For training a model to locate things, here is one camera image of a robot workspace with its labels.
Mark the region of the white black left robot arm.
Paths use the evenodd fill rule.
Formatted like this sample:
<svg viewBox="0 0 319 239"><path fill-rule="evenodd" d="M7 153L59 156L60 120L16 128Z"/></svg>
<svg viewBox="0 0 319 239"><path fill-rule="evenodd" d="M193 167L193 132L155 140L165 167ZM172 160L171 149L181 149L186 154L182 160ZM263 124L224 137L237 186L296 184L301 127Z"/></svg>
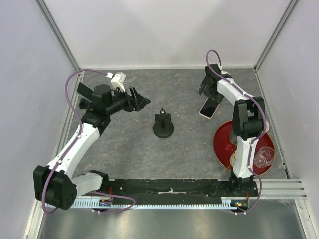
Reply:
<svg viewBox="0 0 319 239"><path fill-rule="evenodd" d="M111 115L143 109L150 100L140 95L134 87L129 91L97 85L90 89L79 83L82 96L79 107L86 109L76 132L60 153L46 166L37 166L33 172L35 198L43 205L49 204L67 210L79 196L94 191L99 196L109 192L108 175L97 170L73 177L73 173L91 145L103 134L111 122Z"/></svg>

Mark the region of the black phone clear case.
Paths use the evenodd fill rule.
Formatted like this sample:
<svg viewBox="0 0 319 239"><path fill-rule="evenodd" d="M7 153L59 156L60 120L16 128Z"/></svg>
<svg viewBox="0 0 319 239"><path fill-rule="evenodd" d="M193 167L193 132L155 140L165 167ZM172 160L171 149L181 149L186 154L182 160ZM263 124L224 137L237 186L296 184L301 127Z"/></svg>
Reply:
<svg viewBox="0 0 319 239"><path fill-rule="evenodd" d="M86 98L89 101L92 101L93 90L87 87L85 84L80 82L77 87L77 93Z"/></svg>

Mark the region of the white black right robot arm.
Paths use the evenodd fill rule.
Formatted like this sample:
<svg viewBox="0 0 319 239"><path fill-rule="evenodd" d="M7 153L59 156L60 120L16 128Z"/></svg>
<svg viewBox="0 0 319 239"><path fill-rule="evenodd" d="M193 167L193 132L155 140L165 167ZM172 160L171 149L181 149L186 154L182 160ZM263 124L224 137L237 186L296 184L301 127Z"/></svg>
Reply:
<svg viewBox="0 0 319 239"><path fill-rule="evenodd" d="M205 73L198 93L217 104L226 98L233 106L232 131L237 137L237 149L228 190L240 196L256 185L254 153L259 139L267 131L264 99L245 92L219 64L207 64Z"/></svg>

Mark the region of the black round base mount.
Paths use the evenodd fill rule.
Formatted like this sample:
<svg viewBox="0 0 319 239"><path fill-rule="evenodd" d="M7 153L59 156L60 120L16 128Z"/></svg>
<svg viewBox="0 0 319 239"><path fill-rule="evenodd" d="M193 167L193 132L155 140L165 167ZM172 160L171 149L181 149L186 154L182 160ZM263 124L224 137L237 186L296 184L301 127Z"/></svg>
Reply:
<svg viewBox="0 0 319 239"><path fill-rule="evenodd" d="M155 114L155 123L153 132L159 138L168 138L174 132L174 125L171 122L171 113L167 113L164 108L158 114Z"/></svg>

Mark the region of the black phone pink case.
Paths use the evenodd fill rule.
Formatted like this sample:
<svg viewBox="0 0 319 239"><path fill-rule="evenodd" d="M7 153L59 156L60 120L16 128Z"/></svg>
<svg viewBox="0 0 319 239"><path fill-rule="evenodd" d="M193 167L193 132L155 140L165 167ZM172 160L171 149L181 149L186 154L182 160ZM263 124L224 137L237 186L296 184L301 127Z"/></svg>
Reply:
<svg viewBox="0 0 319 239"><path fill-rule="evenodd" d="M214 116L218 107L219 107L218 102L216 102L210 98L207 98L207 100L205 101L205 103L201 107L199 114L207 119L211 119Z"/></svg>

